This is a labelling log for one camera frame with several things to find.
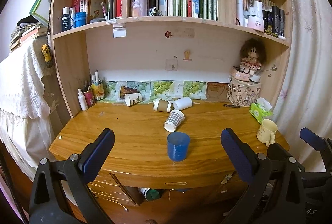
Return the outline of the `blue plastic cup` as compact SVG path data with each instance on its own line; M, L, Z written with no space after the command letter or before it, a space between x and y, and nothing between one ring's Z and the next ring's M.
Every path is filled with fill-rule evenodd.
M190 137L183 132L173 132L167 136L167 154L172 161L183 161L187 157Z

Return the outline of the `red pen holder cup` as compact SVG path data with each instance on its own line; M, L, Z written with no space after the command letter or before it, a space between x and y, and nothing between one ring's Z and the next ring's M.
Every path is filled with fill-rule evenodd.
M84 92L83 94L84 94L87 106L88 107L93 106L95 104L95 97L94 97L93 92L90 90L90 91Z

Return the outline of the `white printed paper cup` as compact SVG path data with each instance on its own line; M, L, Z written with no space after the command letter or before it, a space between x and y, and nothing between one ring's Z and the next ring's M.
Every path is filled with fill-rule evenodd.
M125 94L124 101L126 106L130 107L140 103L142 101L142 95L140 93Z

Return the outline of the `checkered paper cup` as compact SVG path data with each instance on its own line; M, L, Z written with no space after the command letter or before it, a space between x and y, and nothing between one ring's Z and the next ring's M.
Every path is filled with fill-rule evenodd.
M174 132L185 120L185 115L180 110L172 110L164 123L164 129L168 132Z

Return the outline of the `brown paper cup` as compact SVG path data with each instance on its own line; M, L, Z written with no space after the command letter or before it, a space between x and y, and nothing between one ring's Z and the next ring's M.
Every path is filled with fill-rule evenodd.
M153 105L154 111L170 113L173 110L173 103L161 98L156 98Z

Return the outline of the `white curtain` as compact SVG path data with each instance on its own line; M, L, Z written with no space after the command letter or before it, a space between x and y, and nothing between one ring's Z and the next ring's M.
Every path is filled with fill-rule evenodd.
M323 172L319 152L299 132L308 128L331 138L331 5L328 0L292 0L292 14L288 68L272 120L306 171Z

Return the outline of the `cream ceramic mug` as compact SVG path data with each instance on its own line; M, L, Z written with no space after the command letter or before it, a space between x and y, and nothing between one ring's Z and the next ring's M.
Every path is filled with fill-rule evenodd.
M263 119L257 132L257 139L267 147L275 143L278 126L269 119Z

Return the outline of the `green tissue pack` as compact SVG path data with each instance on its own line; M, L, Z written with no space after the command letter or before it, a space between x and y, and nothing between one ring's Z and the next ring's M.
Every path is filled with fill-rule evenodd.
M256 103L250 105L249 113L261 124L263 119L273 115L272 105L266 99L259 97Z

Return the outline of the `white lace cloth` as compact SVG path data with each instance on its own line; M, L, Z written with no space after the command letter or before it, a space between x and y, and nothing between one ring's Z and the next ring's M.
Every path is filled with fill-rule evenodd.
M34 179L42 158L54 159L49 148L62 126L57 93L46 89L56 80L41 52L46 37L30 38L1 62L1 142L20 170Z

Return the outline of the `black pen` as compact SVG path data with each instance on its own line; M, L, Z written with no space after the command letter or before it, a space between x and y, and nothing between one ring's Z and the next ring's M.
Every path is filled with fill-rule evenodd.
M224 104L223 106L224 106L224 107L230 107L230 108L236 108L236 109L241 108L241 107L238 106L238 105L230 105L230 104Z

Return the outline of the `green white bottle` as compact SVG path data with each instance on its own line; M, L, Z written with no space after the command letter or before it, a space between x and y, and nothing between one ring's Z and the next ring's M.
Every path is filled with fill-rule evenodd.
M156 189L153 189L153 188L139 188L138 190L141 194L143 194L144 198L148 202L160 199L160 193Z

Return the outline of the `printed canvas bag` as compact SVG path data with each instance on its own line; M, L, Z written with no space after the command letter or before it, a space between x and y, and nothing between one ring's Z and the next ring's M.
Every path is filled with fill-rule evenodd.
M255 83L251 80L244 82L230 76L227 98L233 105L246 107L256 103L259 98L260 90L261 83Z

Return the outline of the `white spray bottle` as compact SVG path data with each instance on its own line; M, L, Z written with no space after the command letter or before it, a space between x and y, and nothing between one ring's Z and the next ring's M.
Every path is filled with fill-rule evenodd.
M82 90L80 88L78 88L78 100L79 100L79 104L81 106L81 109L83 111L87 110L88 109L88 105L86 103L86 100L85 100L85 96L82 92Z

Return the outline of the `pink small box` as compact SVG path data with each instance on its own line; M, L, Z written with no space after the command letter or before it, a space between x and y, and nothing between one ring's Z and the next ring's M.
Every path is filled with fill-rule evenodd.
M243 82L248 82L250 78L250 74L240 71L240 68L238 67L232 69L231 76Z

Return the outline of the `brown-haired rag doll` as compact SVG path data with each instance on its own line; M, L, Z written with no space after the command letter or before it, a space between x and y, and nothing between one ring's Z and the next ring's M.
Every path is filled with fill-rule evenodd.
M251 38L243 44L240 50L240 71L252 76L266 62L266 48L262 41Z

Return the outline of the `wooden desk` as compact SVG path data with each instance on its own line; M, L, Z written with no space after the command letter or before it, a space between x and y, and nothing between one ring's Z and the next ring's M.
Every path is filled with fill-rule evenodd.
M190 138L187 156L173 161L167 154L168 114L151 105L97 103L77 114L64 126L50 147L59 160L81 152L106 128L115 144L99 175L89 188L107 209L129 210L152 206L141 188L162 190L161 200L170 206L209 204L241 192L244 184L221 145L221 133L231 128L255 152L267 147L257 139L258 122L246 107L222 103L195 103L184 112L178 130Z

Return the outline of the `yellow pen holder can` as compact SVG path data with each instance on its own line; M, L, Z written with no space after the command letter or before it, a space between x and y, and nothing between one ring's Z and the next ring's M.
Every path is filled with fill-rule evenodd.
M98 70L95 71L95 73L92 75L92 92L94 94L95 100L100 101L104 98L104 86L103 81L99 77Z

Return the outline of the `yellow hanging toy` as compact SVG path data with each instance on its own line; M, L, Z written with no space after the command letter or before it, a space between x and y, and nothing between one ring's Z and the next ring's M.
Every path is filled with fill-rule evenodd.
M48 68L53 67L54 62L51 54L51 50L47 44L42 45L42 54Z

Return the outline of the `stack of books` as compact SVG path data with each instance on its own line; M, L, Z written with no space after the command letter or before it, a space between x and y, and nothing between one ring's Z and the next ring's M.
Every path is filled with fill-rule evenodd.
M9 44L10 52L21 46L21 43L28 38L38 38L45 36L48 32L48 27L43 25L40 21L29 15L22 18L17 23L15 29L11 33L11 42Z

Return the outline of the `wooden bookshelf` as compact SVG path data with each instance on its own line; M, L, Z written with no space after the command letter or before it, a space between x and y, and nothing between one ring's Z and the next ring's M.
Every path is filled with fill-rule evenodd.
M261 97L275 104L281 92L292 41L292 0L269 0L285 11L285 38L236 24L236 0L217 0L215 20L181 16L139 16L131 0L119 0L120 17L62 31L63 8L72 0L52 0L51 35L57 77L71 117L80 111L78 88L99 72L109 81L228 81L250 38L267 51Z

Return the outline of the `black white bottle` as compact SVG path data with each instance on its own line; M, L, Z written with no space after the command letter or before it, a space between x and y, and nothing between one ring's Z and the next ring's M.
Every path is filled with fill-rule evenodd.
M63 32L69 30L71 27L71 16L69 7L64 7L62 9L61 26Z

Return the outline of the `blue jar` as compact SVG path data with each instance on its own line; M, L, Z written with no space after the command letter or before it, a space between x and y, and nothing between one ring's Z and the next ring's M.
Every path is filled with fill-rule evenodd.
M87 13L86 12L78 12L75 14L75 18L74 18L74 25L76 28L86 25L86 21L87 21Z

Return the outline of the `green framed board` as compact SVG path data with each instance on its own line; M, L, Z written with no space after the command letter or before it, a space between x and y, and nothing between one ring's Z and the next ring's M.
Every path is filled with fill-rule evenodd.
M50 22L51 4L52 0L36 0L29 11L29 14L45 27L48 27Z

